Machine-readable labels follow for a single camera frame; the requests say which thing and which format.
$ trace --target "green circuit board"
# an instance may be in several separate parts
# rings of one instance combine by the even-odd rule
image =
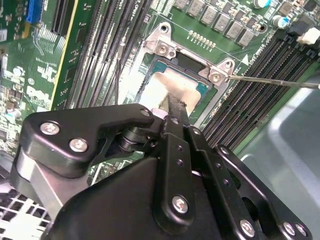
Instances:
[[[16,2],[24,6],[28,4],[27,0]],[[273,0],[269,7],[261,9],[254,8],[248,0],[205,0],[200,1],[203,3],[201,9],[192,16],[190,9],[194,0],[185,1],[182,9],[175,5],[175,0],[69,0],[66,1],[66,9],[70,13],[70,21],[60,23],[67,26],[67,33],[63,35],[53,30],[57,25],[55,16],[58,2],[60,1],[44,0],[39,24],[25,25],[21,20],[18,33],[22,36],[22,29],[28,26],[27,36],[12,39],[5,44],[7,52],[1,61],[0,149],[11,156],[15,155],[18,147],[22,121],[29,114],[114,103],[112,90],[111,94],[108,92],[114,88],[112,80],[117,69],[119,47],[113,49],[115,39],[119,39],[118,45],[123,42],[125,46],[129,46],[131,37],[138,33],[131,49],[127,51],[128,54],[124,53],[127,58],[122,64],[120,75],[119,103],[129,104],[135,101],[154,57],[152,56],[151,60],[142,59],[141,63],[137,64],[138,53],[143,48],[144,40],[161,23],[168,23],[172,28],[173,42],[214,65],[230,58],[235,62],[233,74],[241,75],[259,59],[261,52],[275,35],[277,29],[272,25],[272,19],[279,14],[284,3],[290,2],[292,7],[287,14],[290,23],[294,23],[304,14],[314,24],[318,24],[320,11],[319,6],[307,11],[302,7],[303,3],[298,6],[296,0]],[[230,6],[228,12],[225,12],[226,5]],[[211,24],[204,24],[202,17],[208,7],[214,8],[219,16],[227,16],[228,24],[236,21],[237,13],[243,12],[237,22],[243,27],[242,31],[253,34],[249,43],[246,45],[240,43],[237,37],[227,37],[227,31],[215,30],[215,27],[220,27],[218,18]],[[131,21],[131,24],[122,26],[125,13],[129,13],[128,21]],[[110,24],[104,26],[108,18]],[[140,19],[143,21],[137,28],[135,24]],[[247,25],[250,21],[254,21],[254,24],[249,27]],[[123,27],[121,35],[117,31],[120,27]],[[298,81],[305,81],[318,67],[318,63],[308,66]],[[230,93],[236,84],[231,82],[226,94]],[[278,101],[268,117],[264,118],[264,122],[276,113],[276,109],[279,109],[294,91],[291,89],[283,100]],[[190,114],[191,123],[198,119],[216,93],[217,89],[214,87],[205,92]],[[221,97],[216,105],[222,104],[227,97]],[[207,126],[213,111],[214,108],[206,116],[200,129]],[[256,128],[249,138],[259,129]]]

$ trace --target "screw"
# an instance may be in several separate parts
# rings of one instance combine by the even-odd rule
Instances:
[[[186,212],[188,212],[189,207],[187,201],[181,196],[174,196],[172,198],[172,205],[174,209],[181,214],[185,214]]]
[[[80,138],[72,139],[69,143],[69,146],[74,152],[77,153],[83,153],[88,149],[88,144]]]
[[[162,43],[157,47],[157,51],[159,54],[164,55],[168,52],[168,46],[166,44]]]
[[[247,220],[245,219],[242,219],[240,221],[240,225],[241,225],[241,228],[242,228],[242,231],[250,238],[253,238],[255,236],[255,230],[254,228],[252,227],[251,223],[248,222]]]
[[[296,223],[295,226],[303,236],[305,237],[307,236],[307,232],[300,224]]]
[[[142,113],[143,115],[145,115],[146,117],[150,117],[150,113],[149,113],[147,110],[145,110],[145,109],[141,109],[141,113]]]
[[[288,222],[283,223],[284,229],[287,231],[288,234],[294,236],[296,235],[294,228]]]
[[[198,129],[196,129],[196,128],[194,128],[193,131],[194,131],[194,133],[197,134],[197,135],[200,135],[200,134],[201,134],[201,132],[200,132]]]
[[[217,83],[220,80],[220,75],[218,73],[214,73],[212,75],[209,76],[209,79],[214,82]]]
[[[229,154],[228,150],[225,149],[224,147],[221,147],[220,149],[221,149],[221,152],[223,152],[224,154],[227,154],[227,155]]]
[[[60,127],[55,123],[45,122],[41,124],[40,130],[46,135],[56,135],[60,132]]]
[[[171,117],[171,121],[174,122],[175,124],[179,124],[178,119],[176,119],[175,117]]]

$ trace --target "black ram slot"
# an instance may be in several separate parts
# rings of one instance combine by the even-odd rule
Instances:
[[[288,79],[288,82],[295,82],[296,80],[298,80],[310,65],[310,60],[305,60],[305,62],[300,65],[300,68],[292,73],[292,77]],[[283,86],[276,86],[276,88],[277,90],[274,91],[274,93],[270,97],[270,100],[264,102],[264,104],[260,107],[260,110],[257,111],[255,116],[251,118],[251,121],[245,122],[243,126],[240,127],[241,130],[232,137],[232,140],[224,141],[223,144],[226,144],[228,147],[234,150],[238,146],[238,144],[240,144],[241,141],[243,141],[246,136],[259,124],[259,122],[266,117],[269,111],[289,90],[288,87]]]
[[[295,82],[310,62],[292,46],[273,39],[245,75]],[[224,144],[232,150],[236,148],[288,90],[287,87],[257,82],[238,83],[203,131],[209,145]]]
[[[253,63],[253,65],[247,70],[246,76],[254,76],[256,74],[256,70],[261,69],[260,66],[264,66],[270,56],[279,48],[281,42],[276,41],[274,38],[269,42],[269,44],[265,47],[264,51],[260,54],[259,58]],[[238,82],[235,86],[234,90],[228,97],[226,101],[222,103],[219,111],[216,115],[207,123],[205,129],[203,130],[203,134],[206,138],[210,138],[214,131],[217,129],[218,125],[223,121],[226,115],[231,111],[231,107],[235,105],[242,95],[246,94],[252,82]]]
[[[57,0],[52,31],[59,36],[66,36],[68,33],[75,0]]]

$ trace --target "screwdriver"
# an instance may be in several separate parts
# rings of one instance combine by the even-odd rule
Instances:
[[[263,83],[263,84],[274,84],[274,85],[291,87],[291,88],[299,88],[299,89],[305,88],[305,89],[320,90],[320,84],[317,84],[317,83],[291,82],[291,81],[283,81],[283,80],[276,80],[276,79],[269,79],[269,78],[236,76],[236,75],[229,75],[228,78],[231,80],[248,81],[248,82],[256,82],[256,83]]]

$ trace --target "ram slot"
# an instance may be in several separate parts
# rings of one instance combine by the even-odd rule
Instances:
[[[283,71],[281,71],[279,74],[277,74],[277,76],[282,79],[283,76],[282,73],[286,73],[287,71],[292,71],[299,63],[300,60],[302,59],[301,55],[296,54],[295,56],[293,56],[292,58],[290,58],[290,60],[288,61],[288,63],[285,64],[285,68],[283,69]],[[266,101],[269,101],[269,96],[272,96],[274,94],[274,92],[277,90],[277,86],[268,84],[267,88],[265,89],[263,94],[260,94],[255,101],[253,101],[253,104],[249,107],[248,109],[248,114],[246,114],[245,116],[243,116],[245,119],[244,121],[249,121],[251,116],[254,116],[258,110],[261,108],[261,106],[263,106],[263,104],[266,103]],[[234,138],[234,136],[236,135],[237,131],[241,131],[243,127],[243,121],[236,121],[236,125],[233,126],[232,128],[229,128],[226,132],[225,135],[227,136],[224,139],[224,143],[226,144],[230,144],[230,141]]]
[[[302,61],[302,56],[284,41],[272,39],[245,75],[296,81],[309,66],[306,60]],[[300,61],[303,65],[296,68]],[[239,142],[237,138],[246,136],[245,133],[268,114],[265,111],[269,111],[287,91],[288,88],[265,83],[238,83],[203,131],[209,145],[235,147]]]
[[[77,66],[77,71],[74,75],[74,82],[66,104],[69,109],[81,107],[81,103],[79,103],[80,96],[87,91],[85,86],[87,86],[90,82],[90,79],[86,78],[86,76],[90,71],[92,59],[95,55],[94,53],[96,52],[97,43],[101,36],[101,28],[103,27],[103,24],[107,22],[106,18],[110,16],[109,12],[114,10],[114,3],[116,2],[99,0],[98,4],[95,5],[93,14],[95,19],[91,23],[90,32],[88,34],[89,37],[87,37],[84,47],[81,51],[80,61]]]
[[[311,62],[309,59],[305,60],[297,70],[294,70],[291,77],[287,80],[288,82],[297,81],[303,73],[306,71],[308,67],[310,67]],[[252,118],[254,120],[247,121],[245,123],[246,126],[243,126],[241,131],[237,132],[237,134],[232,138],[232,140],[228,142],[223,142],[227,144],[230,149],[234,150],[241,141],[245,139],[245,137],[257,126],[257,124],[263,120],[270,110],[277,104],[277,102],[284,96],[284,94],[289,90],[288,87],[277,86],[278,91],[275,91],[271,96],[271,100],[265,101],[263,106],[260,107],[259,111],[256,111],[255,116]]]
[[[103,86],[107,79],[110,67],[112,66],[113,60],[115,59],[116,53],[118,52],[119,46],[123,37],[126,35],[126,30],[128,31],[128,26],[130,26],[130,18],[132,12],[135,8],[136,1],[129,1],[121,15],[121,22],[118,25],[116,34],[113,38],[112,44],[110,45],[108,53],[104,56],[104,70],[100,72],[97,81],[95,81],[93,86],[92,97],[89,102],[89,107],[97,106],[98,98],[103,94],[103,92],[108,92]]]
[[[281,46],[281,42],[272,39],[269,42],[269,44],[265,47],[264,51],[259,55],[259,58],[247,70],[245,75],[248,77],[256,77],[257,74],[259,74],[259,72],[261,72],[264,69],[268,60],[279,51],[279,48]],[[204,128],[203,133],[206,136],[207,140],[210,140],[212,135],[219,128],[219,126],[225,122],[226,117],[233,111],[233,106],[237,105],[237,103],[242,99],[243,96],[250,97],[248,91],[250,90],[252,85],[252,82],[244,81],[240,81],[236,84],[231,95],[228,97],[226,101],[222,103],[222,106],[220,107],[218,113],[211,118],[211,120]]]
[[[87,82],[84,85],[84,94],[81,95],[79,100],[79,107],[88,107],[92,100],[92,95],[95,92],[97,85],[100,82],[100,75],[104,70],[105,58],[109,54],[111,45],[115,37],[115,33],[122,21],[123,13],[128,5],[128,0],[111,1],[111,9],[108,17],[104,22],[102,33],[99,35],[97,47],[95,47],[96,55],[93,57],[89,72],[86,75]]]
[[[153,0],[146,0],[141,8],[141,11],[138,15],[135,29],[141,29],[142,25],[144,24],[145,17],[150,9],[150,6],[152,4]],[[120,74],[124,70],[125,64],[127,63],[129,56],[134,48],[134,46],[139,42],[140,32],[139,31],[132,31],[130,37],[128,38],[128,42],[125,44],[125,50],[123,52],[122,58],[120,60],[121,70]],[[111,98],[113,96],[113,92],[115,91],[115,81],[119,81],[119,79],[116,79],[116,73],[114,72],[112,75],[112,80],[110,83],[110,86],[108,88],[108,91],[106,92],[104,98],[103,98],[103,106],[107,106],[110,104]]]

